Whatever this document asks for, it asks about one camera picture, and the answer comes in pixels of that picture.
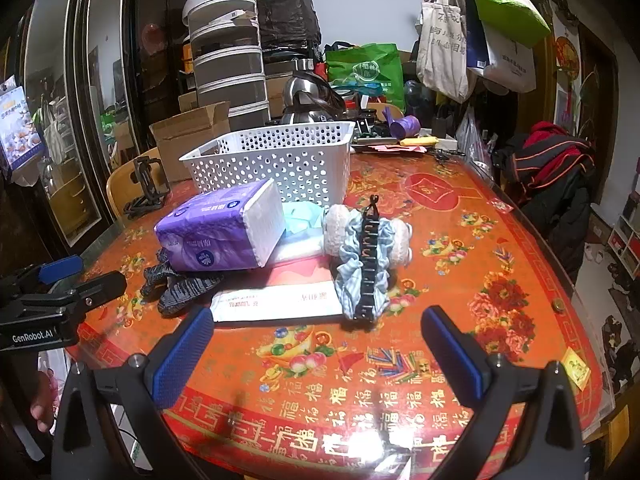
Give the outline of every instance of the green tote bag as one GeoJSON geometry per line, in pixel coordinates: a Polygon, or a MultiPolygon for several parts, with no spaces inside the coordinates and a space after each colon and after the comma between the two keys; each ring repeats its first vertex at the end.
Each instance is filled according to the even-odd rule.
{"type": "Polygon", "coordinates": [[[551,33],[530,0],[476,0],[476,7],[482,22],[527,48],[551,33]]]}
{"type": "Polygon", "coordinates": [[[327,51],[325,56],[329,81],[380,83],[386,102],[404,111],[402,63],[394,43],[369,43],[342,48],[327,51]]]}

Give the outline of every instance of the white plastic basket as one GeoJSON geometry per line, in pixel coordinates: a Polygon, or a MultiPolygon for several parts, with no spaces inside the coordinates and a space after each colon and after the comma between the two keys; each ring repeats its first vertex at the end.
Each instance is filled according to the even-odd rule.
{"type": "Polygon", "coordinates": [[[199,191],[272,178],[283,202],[342,203],[355,123],[304,123],[232,132],[180,158],[199,191]]]}

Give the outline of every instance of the table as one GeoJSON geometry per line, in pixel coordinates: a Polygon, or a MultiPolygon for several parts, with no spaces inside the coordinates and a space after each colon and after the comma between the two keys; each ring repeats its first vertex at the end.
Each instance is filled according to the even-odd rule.
{"type": "MultiPolygon", "coordinates": [[[[580,422],[590,425],[602,378],[572,306],[573,289],[519,210],[510,211],[497,192],[455,160],[353,155],[345,203],[363,206],[376,193],[384,216],[399,216],[414,229],[414,259],[392,280],[389,308],[369,333],[345,332],[338,324],[216,330],[177,404],[164,412],[184,447],[261,477],[352,478],[364,474],[353,435],[382,427],[420,450],[414,474],[427,478],[472,416],[420,336],[420,314],[431,304],[443,306],[489,351],[523,365],[543,367],[571,346],[591,369],[576,395],[580,422]],[[562,312],[554,311],[553,300],[564,304],[562,312]],[[286,360],[266,351],[283,337],[326,359],[293,373],[286,360]]],[[[192,194],[191,182],[174,187],[164,209],[100,248],[86,278],[117,269],[127,277],[127,291],[89,313],[74,357],[116,366],[149,352],[175,328],[178,320],[162,319],[139,290],[143,269],[156,263],[153,226],[192,194]]],[[[575,298],[574,304],[579,307],[575,298]]],[[[498,470],[521,413],[522,406],[512,408],[482,478],[498,470]]]]}

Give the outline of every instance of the purple tissue package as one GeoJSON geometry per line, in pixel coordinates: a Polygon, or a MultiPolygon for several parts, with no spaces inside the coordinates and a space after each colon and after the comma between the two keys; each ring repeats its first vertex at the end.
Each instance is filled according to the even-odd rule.
{"type": "Polygon", "coordinates": [[[155,227],[171,266],[186,271],[263,267],[284,229],[272,178],[197,195],[155,227]]]}

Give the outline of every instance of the logo on green bag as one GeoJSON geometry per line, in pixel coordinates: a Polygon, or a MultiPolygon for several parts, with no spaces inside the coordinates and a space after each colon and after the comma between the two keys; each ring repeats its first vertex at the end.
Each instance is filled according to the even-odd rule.
{"type": "Polygon", "coordinates": [[[380,66],[375,61],[364,61],[353,65],[353,73],[362,81],[375,81],[380,75],[380,66]]]}

